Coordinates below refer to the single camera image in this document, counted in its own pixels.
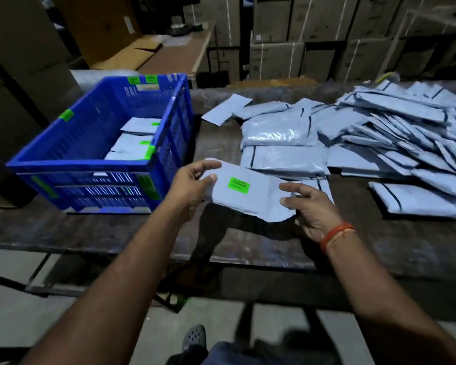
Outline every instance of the person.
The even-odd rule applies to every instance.
[[[177,172],[164,201],[125,250],[28,352],[23,365],[128,364],[179,228],[194,215],[205,189],[217,180],[213,174],[204,179],[200,176],[219,167],[218,161],[203,160]],[[280,189],[302,195],[283,197],[280,202],[299,211],[296,223],[310,239],[324,240],[324,251],[348,295],[375,363],[456,364],[456,340],[406,294],[356,231],[344,225],[325,193],[295,183],[280,184]],[[203,330],[197,330],[184,343],[186,351],[172,363],[183,359],[189,364],[260,363],[230,353],[227,343],[217,343],[209,354],[199,351],[203,336],[196,333]]]

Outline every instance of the table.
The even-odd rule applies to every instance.
[[[216,46],[219,65],[218,39],[216,24],[208,22],[207,29],[200,32],[191,32],[190,40],[183,46],[163,46],[137,71],[141,74],[172,74],[185,73],[191,81],[192,87],[197,88],[196,73],[203,56],[207,56],[207,45],[212,36]]]
[[[456,93],[456,82],[443,82],[442,85]],[[233,92],[252,97],[255,103],[270,100],[295,102],[301,97],[328,103],[352,89],[349,84],[235,91],[199,89],[192,91],[192,99],[195,113],[202,114]],[[221,127],[203,121],[195,141],[194,159],[215,157],[237,163],[240,139],[240,124],[233,119]],[[377,258],[394,276],[444,282],[445,289],[456,287],[456,221],[410,220],[385,215],[368,190],[368,181],[339,175],[329,177],[334,201],[341,214],[356,227]],[[38,196],[24,208],[0,210],[0,249],[115,255],[146,218],[146,215],[66,215]],[[229,299],[256,299],[259,296],[253,297],[253,292],[259,293],[259,290],[254,287],[260,283],[255,282],[267,279],[267,283],[261,286],[271,288],[260,293],[266,300],[307,303],[315,297],[300,293],[310,289],[312,284],[307,280],[308,272],[331,273],[317,246],[301,243],[292,234],[291,221],[266,223],[213,204],[201,205],[194,219],[182,227],[171,260],[190,260],[196,264],[214,264],[230,269],[255,268],[257,271],[243,269],[241,276],[245,278],[236,275],[232,279],[234,284],[225,285],[230,286],[231,291],[225,291],[220,297]],[[265,271],[263,278],[251,278],[259,274],[260,269]],[[333,282],[329,287],[318,288],[317,294],[322,291],[327,294],[327,289],[336,292],[335,287],[339,285]],[[456,303],[456,288],[454,294],[439,291],[434,286],[429,291],[433,298],[426,296],[421,305],[438,299]],[[437,292],[445,293],[437,297]],[[334,294],[324,297],[327,303],[332,302]]]

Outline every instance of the shoe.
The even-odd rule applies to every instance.
[[[193,344],[206,348],[206,331],[201,324],[193,326],[186,333],[182,341],[182,351],[184,352]]]

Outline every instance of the floor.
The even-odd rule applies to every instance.
[[[42,259],[32,252],[0,251],[0,275],[26,282]],[[0,287],[0,346],[31,346],[73,303],[69,297],[39,298]],[[234,341],[242,302],[191,298],[179,314],[152,307],[145,319],[131,364],[163,365],[180,351],[185,332],[201,323],[207,331],[207,346]],[[356,320],[350,313],[318,311],[318,317],[333,340],[345,365],[370,365],[372,358]],[[456,323],[441,323],[456,337]],[[250,342],[261,339],[280,343],[289,331],[309,331],[303,310],[256,304],[253,308]]]

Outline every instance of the red bracelet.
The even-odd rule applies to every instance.
[[[336,227],[334,227],[333,229],[331,229],[328,234],[322,239],[322,241],[319,243],[319,245],[321,246],[321,250],[326,253],[326,245],[328,244],[328,242],[339,232],[341,231],[344,231],[345,229],[353,229],[354,230],[354,227],[350,224],[350,223],[347,223],[347,222],[344,222],[343,224],[340,224]]]

